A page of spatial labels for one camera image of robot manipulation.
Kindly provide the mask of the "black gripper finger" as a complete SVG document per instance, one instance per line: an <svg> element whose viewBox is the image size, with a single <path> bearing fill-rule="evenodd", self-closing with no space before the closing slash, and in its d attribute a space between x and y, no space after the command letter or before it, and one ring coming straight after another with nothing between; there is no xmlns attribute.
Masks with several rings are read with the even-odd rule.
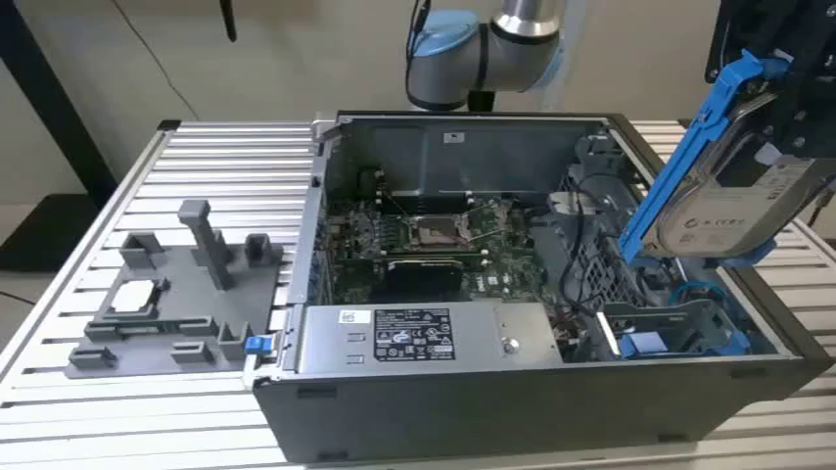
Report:
<svg viewBox="0 0 836 470"><path fill-rule="evenodd" d="M801 159L835 159L835 49L805 48L777 79L766 141Z"/></svg>
<svg viewBox="0 0 836 470"><path fill-rule="evenodd" d="M733 43L742 10L743 7L719 8L705 70L705 81L709 84L717 82L725 66L741 54L733 51Z"/></svg>

